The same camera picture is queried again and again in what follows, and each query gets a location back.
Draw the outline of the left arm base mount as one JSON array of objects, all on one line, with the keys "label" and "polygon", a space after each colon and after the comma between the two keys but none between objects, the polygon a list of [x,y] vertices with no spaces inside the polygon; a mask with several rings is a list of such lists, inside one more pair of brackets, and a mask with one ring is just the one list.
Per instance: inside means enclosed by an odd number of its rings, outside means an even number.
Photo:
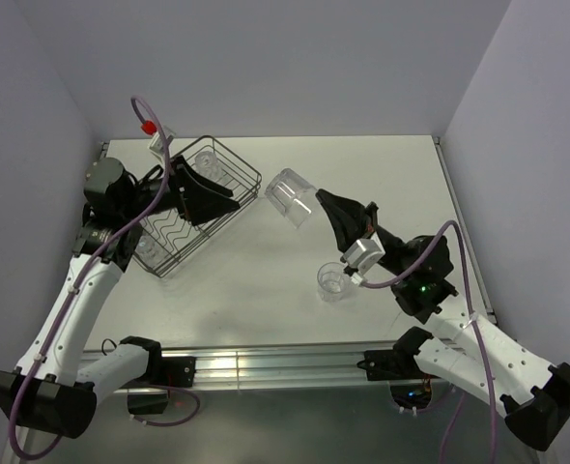
[{"label": "left arm base mount", "polygon": [[149,385],[190,388],[194,381],[195,367],[196,358],[192,356],[163,358],[154,378],[139,378],[126,384],[130,390],[137,390],[127,395],[128,411],[138,416],[163,414],[173,399],[173,393],[169,390],[141,390],[147,389]]}]

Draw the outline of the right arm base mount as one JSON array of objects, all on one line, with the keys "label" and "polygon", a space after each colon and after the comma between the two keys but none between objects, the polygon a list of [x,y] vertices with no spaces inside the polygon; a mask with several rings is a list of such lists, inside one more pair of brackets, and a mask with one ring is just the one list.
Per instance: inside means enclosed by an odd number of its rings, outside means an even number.
[{"label": "right arm base mount", "polygon": [[356,367],[365,373],[369,382],[439,379],[420,369],[414,359],[419,353],[419,350],[405,349],[367,350]]}]

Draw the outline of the small clear glass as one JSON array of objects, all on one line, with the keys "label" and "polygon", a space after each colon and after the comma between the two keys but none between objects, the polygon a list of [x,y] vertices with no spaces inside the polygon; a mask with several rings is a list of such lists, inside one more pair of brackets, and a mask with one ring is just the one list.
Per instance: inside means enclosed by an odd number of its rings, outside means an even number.
[{"label": "small clear glass", "polygon": [[141,236],[135,252],[146,267],[155,268],[162,260],[161,246],[148,234]]}]

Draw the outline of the aluminium mounting rail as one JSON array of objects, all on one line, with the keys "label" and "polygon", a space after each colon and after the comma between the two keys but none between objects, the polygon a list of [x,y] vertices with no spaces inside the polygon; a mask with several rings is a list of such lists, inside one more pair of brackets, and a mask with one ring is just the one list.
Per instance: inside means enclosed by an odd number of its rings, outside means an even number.
[{"label": "aluminium mounting rail", "polygon": [[195,391],[251,391],[367,385],[356,365],[388,342],[320,343],[234,348],[165,349],[167,361],[194,358]]}]

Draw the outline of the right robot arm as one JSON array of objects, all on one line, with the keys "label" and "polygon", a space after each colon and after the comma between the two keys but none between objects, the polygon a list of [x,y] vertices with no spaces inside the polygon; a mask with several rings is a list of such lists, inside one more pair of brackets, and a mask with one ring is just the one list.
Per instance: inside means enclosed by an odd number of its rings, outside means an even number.
[{"label": "right robot arm", "polygon": [[332,227],[343,273],[365,289],[389,289],[417,320],[381,362],[367,359],[370,377],[430,374],[486,402],[526,446],[546,451],[570,418],[570,364],[553,364],[520,345],[472,303],[469,273],[462,291],[449,282],[448,220],[432,235],[407,242],[382,228],[375,203],[325,189],[315,194]]}]

